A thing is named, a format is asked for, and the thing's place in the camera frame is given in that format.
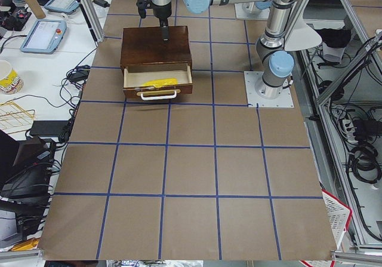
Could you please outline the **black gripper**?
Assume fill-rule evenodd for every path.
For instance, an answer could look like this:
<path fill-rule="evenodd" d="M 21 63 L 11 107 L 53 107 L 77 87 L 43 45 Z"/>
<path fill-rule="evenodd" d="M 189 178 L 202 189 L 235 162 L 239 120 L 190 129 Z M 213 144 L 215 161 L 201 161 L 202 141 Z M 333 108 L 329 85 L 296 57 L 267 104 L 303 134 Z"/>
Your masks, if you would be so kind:
<path fill-rule="evenodd" d="M 171 16 L 171 0 L 151 0 L 154 15 L 160 19 L 161 35 L 163 41 L 169 40 L 168 19 Z"/>

